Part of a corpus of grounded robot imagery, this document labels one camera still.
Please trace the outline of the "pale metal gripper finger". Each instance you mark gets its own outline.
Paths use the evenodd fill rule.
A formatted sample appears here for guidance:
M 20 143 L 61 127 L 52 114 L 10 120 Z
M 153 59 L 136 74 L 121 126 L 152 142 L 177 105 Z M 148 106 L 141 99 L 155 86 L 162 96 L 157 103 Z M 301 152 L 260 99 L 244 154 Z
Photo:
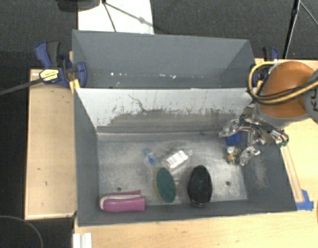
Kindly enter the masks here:
M 244 166 L 246 165 L 252 158 L 257 157 L 261 154 L 260 150 L 253 145 L 248 146 L 245 148 L 240 156 L 239 156 L 239 165 Z
M 231 137 L 239 132 L 246 132 L 246 131 L 248 131 L 248 127 L 240 119 L 233 119 L 222 127 L 222 129 L 220 130 L 218 134 L 218 137 L 219 138 Z

